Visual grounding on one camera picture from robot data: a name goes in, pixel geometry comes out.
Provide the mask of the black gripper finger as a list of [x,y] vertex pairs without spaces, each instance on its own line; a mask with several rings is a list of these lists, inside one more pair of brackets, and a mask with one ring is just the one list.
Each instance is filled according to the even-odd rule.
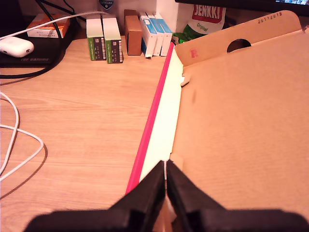
[[110,207],[117,215],[108,231],[151,232],[164,198],[164,162],[159,161],[132,191]]
[[225,210],[199,189],[175,164],[167,161],[167,195],[185,232],[204,232],[202,210]]

